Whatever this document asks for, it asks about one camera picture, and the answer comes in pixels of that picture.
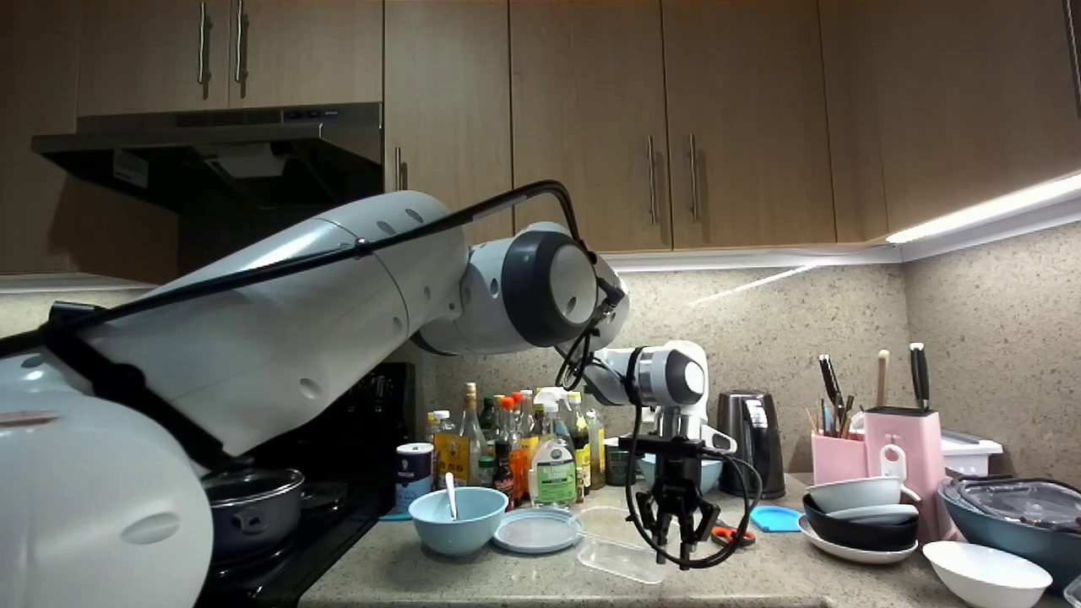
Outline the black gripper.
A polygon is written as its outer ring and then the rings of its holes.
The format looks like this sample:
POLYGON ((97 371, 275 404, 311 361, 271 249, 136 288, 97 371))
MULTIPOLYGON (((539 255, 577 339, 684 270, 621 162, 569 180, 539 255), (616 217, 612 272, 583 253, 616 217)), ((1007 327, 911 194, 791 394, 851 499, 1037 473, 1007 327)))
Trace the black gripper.
POLYGON ((652 460, 652 477, 639 490, 642 524, 652 532, 658 561, 665 561, 669 550, 669 525, 678 524, 678 567, 692 567, 695 539, 708 539, 719 516, 719 505, 701 490, 708 445, 648 439, 647 457, 652 460))

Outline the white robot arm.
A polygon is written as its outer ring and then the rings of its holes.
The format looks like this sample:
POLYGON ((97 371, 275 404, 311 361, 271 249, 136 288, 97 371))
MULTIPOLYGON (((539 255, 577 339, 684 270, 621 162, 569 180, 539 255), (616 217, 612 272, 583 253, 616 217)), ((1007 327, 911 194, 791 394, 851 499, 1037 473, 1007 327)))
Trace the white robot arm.
POLYGON ((621 346, 626 292, 571 222, 473 243, 473 209, 398 190, 316 211, 118 306, 57 306, 0 346, 0 608, 193 608, 211 473, 416 339, 554 346, 606 400, 703 433, 692 339, 621 346))

